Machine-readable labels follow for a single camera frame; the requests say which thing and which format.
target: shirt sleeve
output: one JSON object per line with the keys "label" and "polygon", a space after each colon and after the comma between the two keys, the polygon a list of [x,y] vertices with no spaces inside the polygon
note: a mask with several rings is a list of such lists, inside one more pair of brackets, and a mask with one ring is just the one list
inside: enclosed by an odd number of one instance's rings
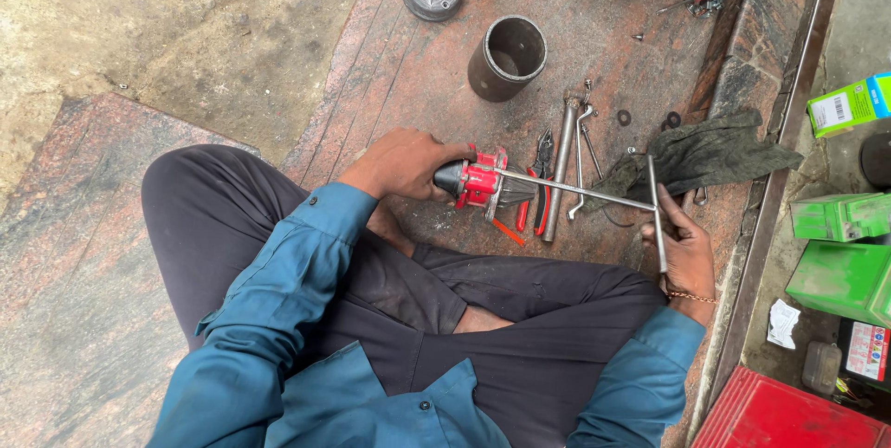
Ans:
{"label": "shirt sleeve", "polygon": [[567,448],[659,448],[681,420],[687,370],[706,328],[659,307],[603,369]]}
{"label": "shirt sleeve", "polygon": [[378,201],[342,183],[318,188],[275,225],[222,307],[204,346],[176,367],[149,446],[262,446],[284,413],[285,373],[349,266]]}

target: green box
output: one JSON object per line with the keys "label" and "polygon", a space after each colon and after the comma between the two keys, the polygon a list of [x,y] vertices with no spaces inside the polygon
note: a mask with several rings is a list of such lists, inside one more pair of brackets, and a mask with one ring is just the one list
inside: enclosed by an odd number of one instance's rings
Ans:
{"label": "green box", "polygon": [[865,78],[807,102],[814,136],[850,131],[856,124],[891,115],[891,71]]}
{"label": "green box", "polygon": [[891,328],[891,247],[811,241],[786,293],[805,307]]}
{"label": "green box", "polygon": [[795,237],[847,242],[891,233],[891,194],[833,194],[791,203]]}

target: dark trousers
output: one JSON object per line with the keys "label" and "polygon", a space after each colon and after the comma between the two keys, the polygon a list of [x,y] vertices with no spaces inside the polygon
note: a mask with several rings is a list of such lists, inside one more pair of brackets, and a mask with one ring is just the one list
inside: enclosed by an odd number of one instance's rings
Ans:
{"label": "dark trousers", "polygon": [[[190,350],[203,342],[193,336],[198,320],[219,308],[275,223],[307,195],[227,146],[175,150],[146,171],[142,209]],[[603,366],[665,301],[624,267],[430,245],[408,258],[366,230],[292,373],[359,340],[396,395],[424,389],[470,357],[475,402],[514,448],[561,447]],[[453,335],[466,305],[516,324]]]}

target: barcode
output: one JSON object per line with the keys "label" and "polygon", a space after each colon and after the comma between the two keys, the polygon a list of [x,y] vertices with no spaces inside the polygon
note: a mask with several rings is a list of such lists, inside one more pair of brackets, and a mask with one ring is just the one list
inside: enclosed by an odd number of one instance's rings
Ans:
{"label": "barcode", "polygon": [[845,109],[844,109],[844,107],[841,106],[841,96],[832,98],[832,101],[835,103],[835,106],[836,106],[836,117],[839,118],[839,122],[844,121],[845,120]]}

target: copper bracelet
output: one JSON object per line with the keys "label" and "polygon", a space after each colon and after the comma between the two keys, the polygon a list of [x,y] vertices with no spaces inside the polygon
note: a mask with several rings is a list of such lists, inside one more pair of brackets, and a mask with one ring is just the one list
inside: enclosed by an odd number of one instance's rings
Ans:
{"label": "copper bracelet", "polygon": [[668,296],[674,298],[675,296],[683,296],[684,298],[690,298],[692,300],[696,300],[698,302],[705,302],[706,304],[717,304],[718,300],[716,298],[705,298],[702,296],[696,296],[695,294],[689,293],[681,293],[680,291],[672,291],[668,293]]}

